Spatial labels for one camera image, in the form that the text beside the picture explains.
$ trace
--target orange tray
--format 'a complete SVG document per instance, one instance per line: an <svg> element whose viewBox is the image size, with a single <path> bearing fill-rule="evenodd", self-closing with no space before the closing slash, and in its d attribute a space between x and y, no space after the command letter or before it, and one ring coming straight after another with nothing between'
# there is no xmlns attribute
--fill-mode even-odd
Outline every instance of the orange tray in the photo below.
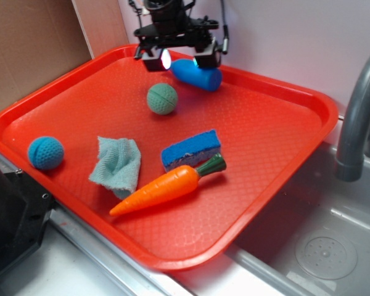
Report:
<svg viewBox="0 0 370 296"><path fill-rule="evenodd" d="M109 51L2 111L0 153L138 262L162 271L190 268L221 253L249 224L333 129L337 109L316 91L225 66L221 87L204 91L170 72L147 72L134 50ZM162 82L179 97L166 116L146 102L148 89ZM183 198L109 216L118 199L88 180L98 136L136 141L141 187L165 172L164 148L211 129L226 171L204 177ZM28 146L40 136L64 146L55 170L36 170L28 161Z"/></svg>

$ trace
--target stainless steel sink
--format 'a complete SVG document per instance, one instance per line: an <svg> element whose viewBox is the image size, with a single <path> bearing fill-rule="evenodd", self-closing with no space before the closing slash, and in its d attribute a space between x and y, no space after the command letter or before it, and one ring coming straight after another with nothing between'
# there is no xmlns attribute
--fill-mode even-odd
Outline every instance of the stainless steel sink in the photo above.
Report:
<svg viewBox="0 0 370 296"><path fill-rule="evenodd" d="M370 295L370 160L345 183L334 152L321 145L234 243L288 295Z"/></svg>

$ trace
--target sink drain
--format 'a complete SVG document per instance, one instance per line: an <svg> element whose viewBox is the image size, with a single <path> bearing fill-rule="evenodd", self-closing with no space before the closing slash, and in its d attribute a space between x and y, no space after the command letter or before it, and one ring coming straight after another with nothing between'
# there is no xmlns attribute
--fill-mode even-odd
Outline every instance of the sink drain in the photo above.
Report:
<svg viewBox="0 0 370 296"><path fill-rule="evenodd" d="M320 279L340 279L355 268L358 256L353 244L332 231L314 231L301 237L296 259L310 275Z"/></svg>

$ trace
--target orange carrot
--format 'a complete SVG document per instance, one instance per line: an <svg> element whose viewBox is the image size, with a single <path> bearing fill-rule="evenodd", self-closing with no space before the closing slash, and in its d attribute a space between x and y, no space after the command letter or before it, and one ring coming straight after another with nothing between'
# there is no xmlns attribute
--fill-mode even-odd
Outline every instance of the orange carrot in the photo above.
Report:
<svg viewBox="0 0 370 296"><path fill-rule="evenodd" d="M201 177L225 168L226 163L220 154L197 168L181 165L127 197L111 209L110 215L119 216L181 197L194 191Z"/></svg>

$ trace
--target textured ball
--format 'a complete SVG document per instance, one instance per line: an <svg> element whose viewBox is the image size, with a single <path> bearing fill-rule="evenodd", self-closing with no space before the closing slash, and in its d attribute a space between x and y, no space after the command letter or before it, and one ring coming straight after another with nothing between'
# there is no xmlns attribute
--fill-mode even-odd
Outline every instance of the textured ball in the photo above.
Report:
<svg viewBox="0 0 370 296"><path fill-rule="evenodd" d="M156 114L169 114L175 109L177 102L177 92L167 83L155 84L148 90L148 107Z"/></svg>
<svg viewBox="0 0 370 296"><path fill-rule="evenodd" d="M29 146L28 157L39 170L51 170L60 165L64 157L63 145L53 137L35 139Z"/></svg>

